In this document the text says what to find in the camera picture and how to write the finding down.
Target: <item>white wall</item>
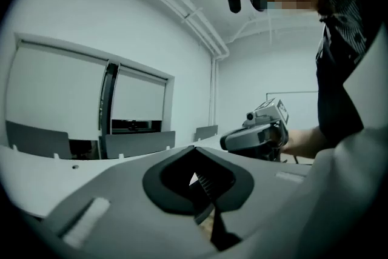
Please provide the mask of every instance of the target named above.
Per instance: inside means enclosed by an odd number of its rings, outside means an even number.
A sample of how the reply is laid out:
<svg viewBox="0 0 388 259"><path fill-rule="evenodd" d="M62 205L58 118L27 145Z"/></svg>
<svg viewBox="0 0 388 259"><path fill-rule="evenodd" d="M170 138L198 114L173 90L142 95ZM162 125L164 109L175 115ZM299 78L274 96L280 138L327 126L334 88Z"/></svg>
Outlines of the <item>white wall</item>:
<svg viewBox="0 0 388 259"><path fill-rule="evenodd" d="M7 144L4 96L15 32L84 45L174 76L172 130L177 145L189 143L208 122L210 55L153 1L17 0L0 34L0 143Z"/></svg>
<svg viewBox="0 0 388 259"><path fill-rule="evenodd" d="M273 36L269 32L238 39L219 64L217 123L220 133L241 127L246 113L269 92L316 91L315 55L322 28Z"/></svg>

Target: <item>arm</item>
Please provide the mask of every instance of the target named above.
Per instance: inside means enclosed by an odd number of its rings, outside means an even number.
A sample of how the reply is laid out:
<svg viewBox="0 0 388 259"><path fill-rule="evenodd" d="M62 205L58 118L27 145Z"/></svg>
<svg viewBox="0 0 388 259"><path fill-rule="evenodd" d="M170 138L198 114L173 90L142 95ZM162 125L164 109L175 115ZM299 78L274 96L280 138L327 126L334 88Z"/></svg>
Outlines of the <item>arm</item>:
<svg viewBox="0 0 388 259"><path fill-rule="evenodd" d="M333 146L317 126L310 130L290 130L289 142L280 149L280 152L314 159L319 151L331 147Z"/></svg>

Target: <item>chair backrest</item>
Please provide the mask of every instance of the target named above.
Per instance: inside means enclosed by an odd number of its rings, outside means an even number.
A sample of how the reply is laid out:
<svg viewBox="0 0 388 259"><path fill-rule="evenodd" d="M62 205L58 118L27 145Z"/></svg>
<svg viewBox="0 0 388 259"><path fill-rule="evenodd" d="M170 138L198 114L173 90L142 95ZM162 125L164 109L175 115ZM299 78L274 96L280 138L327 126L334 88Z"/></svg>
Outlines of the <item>chair backrest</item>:
<svg viewBox="0 0 388 259"><path fill-rule="evenodd" d="M108 159L129 158L174 148L175 132L107 135L105 141Z"/></svg>
<svg viewBox="0 0 388 259"><path fill-rule="evenodd" d="M6 121L9 146L14 145L20 152L54 158L57 153L61 159L71 159L69 135L66 132L39 129L23 124Z"/></svg>
<svg viewBox="0 0 388 259"><path fill-rule="evenodd" d="M205 126L205 127L198 127L195 136L194 141L198 141L199 139L204 140L209 137L213 137L218 133L218 126Z"/></svg>

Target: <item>black shirt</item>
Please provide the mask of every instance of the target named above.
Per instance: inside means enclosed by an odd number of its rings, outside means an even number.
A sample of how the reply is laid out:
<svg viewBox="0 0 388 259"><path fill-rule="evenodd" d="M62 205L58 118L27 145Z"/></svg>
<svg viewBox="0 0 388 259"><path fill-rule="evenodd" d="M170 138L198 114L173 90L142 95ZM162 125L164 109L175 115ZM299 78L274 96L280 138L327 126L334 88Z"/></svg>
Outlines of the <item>black shirt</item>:
<svg viewBox="0 0 388 259"><path fill-rule="evenodd" d="M361 119L343 83L367 50L361 0L327 0L330 13L321 14L325 23L316 56L318 120L331 144L363 129Z"/></svg>

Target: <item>white desk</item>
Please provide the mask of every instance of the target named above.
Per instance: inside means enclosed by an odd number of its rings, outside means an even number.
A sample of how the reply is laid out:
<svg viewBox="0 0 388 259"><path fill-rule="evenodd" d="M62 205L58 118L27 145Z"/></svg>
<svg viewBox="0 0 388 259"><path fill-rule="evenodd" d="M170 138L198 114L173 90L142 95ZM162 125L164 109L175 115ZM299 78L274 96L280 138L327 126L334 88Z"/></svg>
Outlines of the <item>white desk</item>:
<svg viewBox="0 0 388 259"><path fill-rule="evenodd" d="M220 136L217 135L180 147L194 145L222 150L219 139ZM0 178L15 206L31 215L44 218L65 197L109 167L144 156L148 155L114 160L62 160L0 146ZM288 163L295 163L292 156L282 155L282 160L286 158Z"/></svg>

